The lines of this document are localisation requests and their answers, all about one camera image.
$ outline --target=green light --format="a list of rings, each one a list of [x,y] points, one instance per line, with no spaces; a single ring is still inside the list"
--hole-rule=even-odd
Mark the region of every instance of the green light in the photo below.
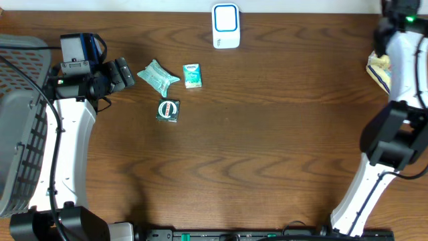
[[[409,23],[413,23],[415,19],[416,19],[416,17],[415,17],[415,16],[408,16],[408,17],[406,17],[406,20],[407,20]]]

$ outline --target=teal packet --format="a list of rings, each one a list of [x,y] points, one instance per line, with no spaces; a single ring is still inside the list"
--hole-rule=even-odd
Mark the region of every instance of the teal packet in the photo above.
[[[199,64],[186,64],[183,66],[186,88],[202,87],[201,68]]]
[[[145,70],[136,75],[150,84],[164,98],[167,97],[169,85],[180,80],[162,69],[156,60],[153,60]]]

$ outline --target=white wall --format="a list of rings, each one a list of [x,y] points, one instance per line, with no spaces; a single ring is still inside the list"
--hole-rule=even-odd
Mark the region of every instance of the white wall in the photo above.
[[[236,3],[244,13],[379,13],[380,0],[0,0],[4,10],[210,12]],[[428,13],[423,0],[419,13]]]

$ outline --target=gray plastic basket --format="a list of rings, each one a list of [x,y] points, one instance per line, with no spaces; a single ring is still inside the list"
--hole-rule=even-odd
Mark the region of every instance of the gray plastic basket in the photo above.
[[[35,37],[0,34],[0,46],[41,47]],[[49,50],[4,50],[0,55],[42,86]],[[0,218],[26,212],[39,180],[47,121],[46,103],[21,76],[0,61]]]

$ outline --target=wood grain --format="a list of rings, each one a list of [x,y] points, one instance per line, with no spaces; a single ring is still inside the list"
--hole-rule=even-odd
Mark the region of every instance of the wood grain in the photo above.
[[[244,13],[235,50],[213,48],[206,13],[6,11],[0,28],[51,46],[64,33],[99,33],[108,59],[125,57],[135,77],[152,59],[180,78],[183,64],[200,63],[202,88],[169,89],[181,101],[177,124],[156,121],[160,95],[138,77],[111,96],[90,140],[91,210],[107,222],[264,229],[322,224],[350,185],[361,130],[387,101],[364,69],[377,20]],[[426,184],[395,180],[366,226],[428,239]]]

